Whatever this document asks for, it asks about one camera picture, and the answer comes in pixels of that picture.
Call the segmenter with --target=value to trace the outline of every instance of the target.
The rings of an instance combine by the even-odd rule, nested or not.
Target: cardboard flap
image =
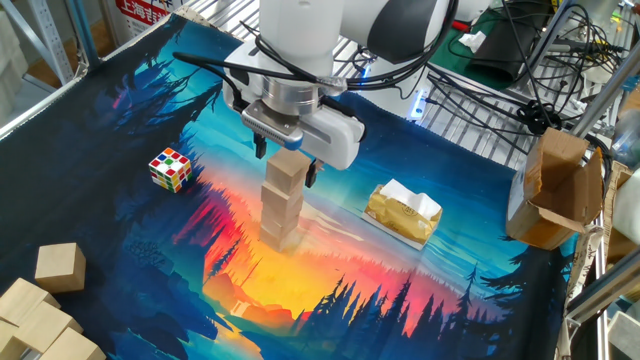
[[[602,153],[597,150],[584,167],[573,174],[554,191],[552,204],[542,206],[559,215],[587,224],[602,210]]]
[[[552,128],[545,131],[542,143],[542,184],[554,191],[580,167],[589,142]]]
[[[584,225],[581,223],[560,216],[551,210],[543,208],[539,208],[538,210],[541,218],[577,233],[584,234]]]
[[[583,224],[595,220],[602,211],[602,199],[604,198],[602,183],[602,152],[600,148],[591,155],[591,159],[584,167],[588,179],[587,184],[587,209]]]

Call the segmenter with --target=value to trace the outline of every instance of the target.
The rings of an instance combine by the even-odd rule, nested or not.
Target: black cable
[[[413,85],[413,88],[411,89],[411,91],[409,91],[409,93],[407,93],[407,96],[405,97],[402,94],[402,89],[399,86],[394,86],[394,88],[398,89],[400,91],[400,99],[401,100],[407,100],[408,98],[411,97],[411,94],[413,94],[414,91],[416,91],[416,88],[418,87],[418,84],[420,84],[420,81],[422,80],[422,75],[424,75],[424,71],[427,69],[426,66],[422,67],[422,71],[420,72],[420,75],[418,75],[418,79],[416,80],[416,83]]]
[[[589,26],[589,24],[591,22],[589,21],[589,13],[584,8],[584,6],[582,6],[580,4],[572,4],[569,7],[577,7],[579,9],[581,9],[582,12],[584,13],[584,20],[585,20],[585,23],[587,24],[587,39],[586,39],[586,45],[585,46],[586,46],[586,52],[588,53],[589,52],[589,48],[591,47],[591,27]],[[573,93],[576,90],[576,86],[578,85],[578,82],[583,83],[582,81],[580,81],[580,74],[582,74],[585,60],[586,60],[586,58],[583,58],[582,61],[580,62],[580,65],[578,66],[578,70],[577,70],[578,71],[577,72],[578,76],[576,77],[575,81],[573,81],[573,85],[571,85],[571,90],[569,90],[569,93]],[[567,98],[564,100],[564,103],[562,104],[562,106],[558,110],[558,113],[562,113],[564,108],[569,103],[570,99],[571,99],[571,95],[567,96]]]
[[[480,122],[482,124],[483,127],[485,127],[487,130],[493,132],[494,134],[496,134],[496,136],[498,136],[499,138],[501,138],[502,140],[506,141],[507,144],[511,145],[514,149],[522,152],[523,154],[528,154],[527,151],[525,151],[524,149],[522,149],[521,147],[519,147],[517,144],[515,144],[513,141],[507,139],[504,135],[502,135],[500,132],[496,131],[496,129],[490,127],[489,125],[487,125],[487,123],[485,123],[484,121],[478,119],[477,117],[475,117],[475,115],[473,115],[471,112],[469,112],[467,109],[465,109],[462,105],[460,105],[459,103],[453,101],[453,99],[451,98],[451,96],[449,94],[447,94],[439,85],[437,85],[436,83],[433,83],[433,86],[442,93],[442,95],[445,96],[445,98],[447,98],[449,101],[451,101],[454,105],[456,105],[460,110],[462,110],[464,113],[466,113],[467,115],[469,115],[471,118],[475,118],[474,120]]]
[[[529,78],[531,79],[531,87],[533,88],[533,93],[535,94],[536,100],[538,100],[538,103],[542,104],[542,99],[540,98],[540,94],[538,94],[538,88],[536,86],[536,80],[533,76],[533,71],[531,71],[531,67],[529,67],[529,63],[527,62],[527,55],[525,55],[524,47],[522,46],[522,43],[520,42],[520,38],[518,37],[518,30],[516,29],[516,24],[513,22],[513,18],[511,17],[511,12],[507,7],[506,1],[505,0],[501,0],[501,1],[502,1],[502,6],[504,6],[505,13],[509,18],[509,23],[511,24],[511,30],[513,30],[513,36],[516,39],[516,44],[518,45],[518,51],[522,56],[522,62],[524,63],[527,73],[529,74]],[[553,126],[553,124],[551,123],[551,118],[549,118],[549,114],[547,114],[547,110],[545,109],[545,107],[541,106],[540,108],[542,109],[542,114],[544,115],[545,120],[547,121],[547,125]]]
[[[499,131],[499,132],[507,133],[507,134],[514,134],[514,135],[522,135],[522,136],[534,136],[534,137],[538,137],[538,135],[529,134],[529,133],[523,133],[523,132],[521,132],[521,131],[514,131],[514,130],[507,130],[507,129],[498,129],[498,128],[494,128],[494,127],[491,127],[491,126],[483,126],[483,125],[481,125],[481,124],[476,124],[476,123],[474,123],[473,121],[471,121],[471,120],[469,120],[469,119],[465,119],[465,118],[463,118],[463,117],[462,117],[462,116],[460,116],[460,114],[458,114],[456,111],[453,111],[453,110],[449,109],[449,108],[448,108],[448,107],[446,107],[444,104],[440,104],[440,103],[437,103],[437,102],[432,102],[432,103],[433,103],[434,105],[437,105],[438,107],[441,107],[443,110],[447,111],[447,112],[448,112],[448,113],[450,113],[451,115],[456,116],[456,117],[457,117],[457,118],[459,118],[460,120],[462,120],[462,121],[464,121],[464,122],[467,122],[467,123],[469,123],[470,125],[477,126],[477,127],[479,127],[479,128],[485,129],[485,130],[493,129],[493,130],[495,130],[495,131]],[[479,122],[482,122],[482,120],[480,120],[480,119],[479,119],[477,116],[475,116],[475,115],[472,117],[472,119],[473,119],[473,120],[476,120],[476,121],[479,121]]]
[[[189,62],[191,64],[193,64],[193,62],[198,62],[200,64],[207,64],[207,65],[225,67],[225,68],[228,68],[228,69],[242,70],[242,71],[251,72],[251,73],[260,74],[260,75],[269,76],[269,77],[274,77],[274,78],[278,78],[278,79],[300,80],[300,79],[298,79],[296,76],[294,76],[292,74],[284,74],[284,73],[279,73],[279,72],[270,71],[270,70],[258,69],[258,68],[254,68],[254,67],[251,67],[251,66],[228,63],[228,62],[223,61],[223,60],[205,58],[205,57],[202,57],[202,56],[187,54],[187,53],[183,53],[183,52],[174,52],[173,53],[173,57],[178,59],[178,60],[184,61],[184,62]]]
[[[420,70],[422,66],[428,63],[429,59],[431,59],[431,57],[433,56],[433,54],[435,54],[435,52],[440,47],[440,45],[442,45],[442,43],[444,42],[444,39],[447,37],[447,34],[451,30],[451,27],[455,20],[455,14],[457,11],[458,11],[458,0],[451,0],[448,4],[447,12],[445,14],[445,20],[442,25],[442,29],[440,30],[440,34],[438,35],[434,43],[431,45],[430,49],[426,51],[418,59],[413,61],[411,64],[406,65],[395,71],[389,72],[388,74],[373,76],[366,79],[348,79],[347,83],[349,83],[350,85],[358,85],[363,83],[368,84],[376,81],[386,81],[388,83],[391,83],[393,81],[389,81],[390,78],[403,74],[407,71],[411,72],[409,76],[413,75],[413,73],[417,72],[418,70]],[[353,90],[363,90],[363,89],[364,88],[354,88]]]
[[[242,92],[240,91],[240,89],[236,86],[236,84],[233,82],[233,80],[231,80],[224,73],[224,71],[218,70],[218,69],[214,68],[213,66],[210,66],[209,64],[200,62],[200,61],[192,59],[190,57],[183,57],[182,54],[180,54],[180,53],[173,53],[173,56],[178,60],[184,61],[184,62],[189,63],[191,65],[195,65],[195,66],[201,67],[201,68],[203,68],[205,70],[208,70],[208,71],[216,74],[224,82],[226,82],[227,85],[229,85],[229,87],[231,88],[231,91],[233,92],[233,107],[234,107],[234,110],[236,110],[238,112],[242,112],[247,106],[249,106],[249,103],[242,99]]]
[[[432,72],[438,74],[438,76],[440,76],[441,78],[445,79],[448,85],[453,86],[458,91],[462,92],[463,94],[465,94],[469,98],[475,100],[476,102],[482,104],[483,106],[485,106],[485,107],[487,107],[489,109],[492,109],[492,110],[494,110],[494,111],[496,111],[496,112],[498,112],[498,113],[500,113],[500,114],[502,114],[504,116],[507,116],[507,117],[509,117],[509,118],[511,118],[513,120],[517,120],[517,121],[520,120],[517,116],[513,115],[512,113],[510,113],[510,112],[508,112],[508,111],[506,111],[504,109],[501,109],[501,108],[499,108],[499,107],[497,107],[497,106],[485,101],[484,99],[476,96],[475,94],[473,94],[473,93],[471,93],[469,91],[465,91],[465,89],[463,89],[461,86],[455,84],[455,81],[452,80],[451,77],[449,77],[446,73],[444,73],[440,69],[436,68],[435,66],[433,66],[431,64],[427,64],[427,67],[429,67],[429,70],[431,70]]]

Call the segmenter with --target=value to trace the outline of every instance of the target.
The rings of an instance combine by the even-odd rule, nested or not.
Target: wooden block
[[[86,267],[76,243],[41,246],[36,281],[52,294],[83,290]]]
[[[98,345],[67,328],[40,360],[105,360],[107,357]]]
[[[42,302],[27,316],[14,336],[42,354],[67,328],[82,333],[82,328],[71,316]]]
[[[267,161],[267,182],[285,194],[301,191],[310,165],[300,151],[280,149]]]
[[[263,214],[260,225],[271,234],[282,237],[298,227],[299,219],[300,216],[298,215],[292,219],[288,219],[286,222],[279,222]]]
[[[268,205],[272,210],[278,213],[290,210],[298,203],[301,197],[302,191],[288,195],[276,189],[268,182],[264,182],[262,184],[262,204]]]
[[[287,220],[294,219],[300,215],[302,211],[302,205],[304,198],[301,196],[293,205],[285,208],[284,210],[276,211],[274,207],[269,204],[262,204],[262,217],[269,218],[276,221],[279,224],[286,223]]]
[[[0,359],[19,360],[27,346],[13,335],[18,327],[0,320]]]
[[[43,301],[60,308],[60,304],[51,294],[24,279],[18,279],[0,298],[0,320],[21,326],[27,316]]]
[[[260,241],[278,252],[295,249],[301,240],[302,238],[300,234],[298,234],[297,229],[293,229],[293,231],[285,234],[285,236],[279,237],[270,233],[264,227],[260,227]]]

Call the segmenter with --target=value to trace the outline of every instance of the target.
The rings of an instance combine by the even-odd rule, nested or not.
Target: pine tree silhouette
[[[235,251],[238,248],[238,244],[240,244],[240,239],[236,240],[236,242],[233,243],[233,245],[229,248],[229,250],[227,250],[227,252],[224,253],[224,255],[213,264],[213,266],[211,267],[211,271],[207,276],[207,280],[204,282],[204,284],[202,284],[203,286],[207,285],[207,283],[209,282],[209,280],[211,280],[212,277],[218,275],[218,273],[227,264],[227,262],[229,262],[233,254],[235,254]]]
[[[418,323],[416,324],[415,329],[413,329],[413,334],[411,334],[411,339],[418,340],[415,343],[422,343],[422,340],[426,339],[427,333],[429,331],[429,319],[431,319],[431,312],[433,311],[433,295],[429,298],[427,305],[424,306],[422,310],[422,314],[420,315],[420,319],[418,319]]]
[[[302,329],[300,329],[300,335],[306,337],[304,346],[302,347],[301,351],[304,351],[309,346],[310,342],[323,340],[328,336],[328,325],[330,325],[328,323],[328,320],[330,319],[329,310],[334,305],[337,297],[339,296],[336,294],[343,281],[344,274],[336,283],[336,287],[333,289],[333,291],[329,295],[322,298],[320,302],[318,302],[318,305],[316,305],[311,315],[309,315],[309,319],[307,319],[307,321],[302,326]]]
[[[376,334],[380,328],[380,322],[382,321],[382,307],[389,299],[389,294],[385,293],[380,300],[372,308],[371,313],[367,317],[360,333],[357,336],[356,343],[358,344],[360,351],[358,358],[366,358],[371,349],[373,342],[375,341]]]
[[[360,305],[360,308],[353,317],[353,321],[349,324],[346,334],[342,337],[336,350],[333,352],[333,358],[341,359],[344,353],[350,353],[355,347],[359,346],[359,336],[361,336],[362,329],[369,318],[372,308],[378,301],[382,285],[378,286],[378,289],[371,294],[366,303]]]
[[[382,350],[384,349],[387,341],[389,341],[393,329],[398,323],[399,316],[402,312],[402,307],[404,306],[404,302],[407,299],[407,294],[409,293],[410,288],[411,278],[408,278],[407,281],[405,281],[405,283],[402,285],[402,288],[398,292],[398,295],[396,295],[395,299],[393,299],[391,308],[389,308],[389,311],[387,311],[385,316],[380,320],[378,332],[373,340],[372,347],[369,349],[369,354],[367,356],[368,359],[376,360],[379,359],[382,355]]]
[[[300,321],[302,321],[302,315],[304,315],[304,309],[302,309],[296,320],[291,325],[291,328],[289,329],[289,336],[295,336],[298,333],[298,327],[300,326]]]
[[[349,323],[351,322],[351,319],[353,318],[353,314],[356,311],[356,307],[358,306],[358,302],[359,301],[360,301],[360,293],[358,293],[358,295],[356,295],[356,298],[353,299],[353,301],[351,302],[351,305],[347,309],[347,312],[344,314],[344,317],[342,318],[342,322],[341,322],[341,327],[343,327],[345,329],[349,327]]]
[[[467,290],[458,299],[458,310],[449,316],[447,321],[450,325],[445,326],[440,340],[439,354],[443,358],[458,359],[459,345],[468,324],[469,308],[471,307],[471,286],[476,281],[477,265],[466,277],[469,281]]]
[[[503,241],[514,241],[504,237]],[[546,251],[527,247],[511,259],[517,268],[498,278],[481,277],[498,293],[487,297],[505,314],[491,323],[478,324],[469,331],[481,334],[485,343],[495,346],[491,360],[551,359],[566,291],[565,274],[572,256],[563,256],[560,249]]]
[[[345,310],[347,310],[347,306],[349,305],[349,300],[351,299],[351,295],[353,294],[355,285],[355,281],[353,282],[353,284],[351,284],[351,286],[349,286],[349,284],[346,284],[340,292],[340,295],[338,295],[338,297],[336,298],[334,304],[329,309],[327,327],[328,335],[332,337],[342,336],[347,330],[348,320],[347,325],[345,325],[343,317],[345,316]]]

